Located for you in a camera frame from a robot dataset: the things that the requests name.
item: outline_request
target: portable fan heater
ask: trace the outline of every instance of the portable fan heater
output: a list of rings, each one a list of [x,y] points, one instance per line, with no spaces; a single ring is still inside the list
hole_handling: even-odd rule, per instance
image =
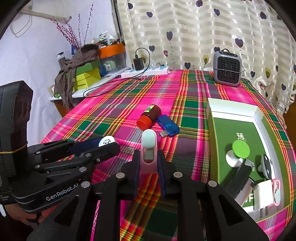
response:
[[[214,53],[213,65],[215,82],[233,87],[239,85],[242,71],[242,60],[239,56],[223,49]]]

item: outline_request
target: brown bottle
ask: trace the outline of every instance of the brown bottle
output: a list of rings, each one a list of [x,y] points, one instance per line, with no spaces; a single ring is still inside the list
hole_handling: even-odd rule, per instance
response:
[[[161,109],[157,105],[150,105],[137,120],[137,126],[142,130],[151,129],[154,122],[161,114]]]

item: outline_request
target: red bottle cap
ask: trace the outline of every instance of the red bottle cap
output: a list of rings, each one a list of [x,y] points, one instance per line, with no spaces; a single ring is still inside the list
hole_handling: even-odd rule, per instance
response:
[[[152,127],[152,121],[148,116],[142,115],[137,120],[137,126],[142,130],[145,131],[147,129],[150,129]]]

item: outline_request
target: plaid tablecloth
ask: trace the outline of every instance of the plaid tablecloth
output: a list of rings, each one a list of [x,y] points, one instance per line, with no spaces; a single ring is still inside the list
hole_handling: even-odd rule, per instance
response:
[[[237,88],[209,80],[212,73],[174,70],[166,76],[142,77],[142,80],[113,80],[94,92],[99,97],[86,98],[67,114],[43,142],[60,139],[83,141],[98,135],[112,135],[121,146],[117,157],[98,164],[93,182],[101,182],[120,171],[123,163],[131,161],[134,149],[140,149],[142,131],[136,120],[151,104],[158,105],[180,126],[173,138],[159,138],[167,161],[193,180],[209,179],[210,145],[206,118],[207,98],[226,99],[259,106],[281,146],[289,175],[291,205],[258,225],[270,240],[275,240],[295,211],[295,154],[286,131],[264,98],[247,81]],[[162,129],[152,128],[159,136]],[[149,175],[139,188],[133,202],[121,203],[121,240],[177,240],[177,203],[163,200],[157,175]]]

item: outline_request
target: usb device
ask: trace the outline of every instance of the usb device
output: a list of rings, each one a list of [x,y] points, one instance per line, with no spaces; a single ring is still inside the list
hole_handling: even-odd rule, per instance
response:
[[[158,117],[157,123],[163,129],[163,131],[160,133],[161,137],[173,137],[179,134],[180,128],[167,115]]]

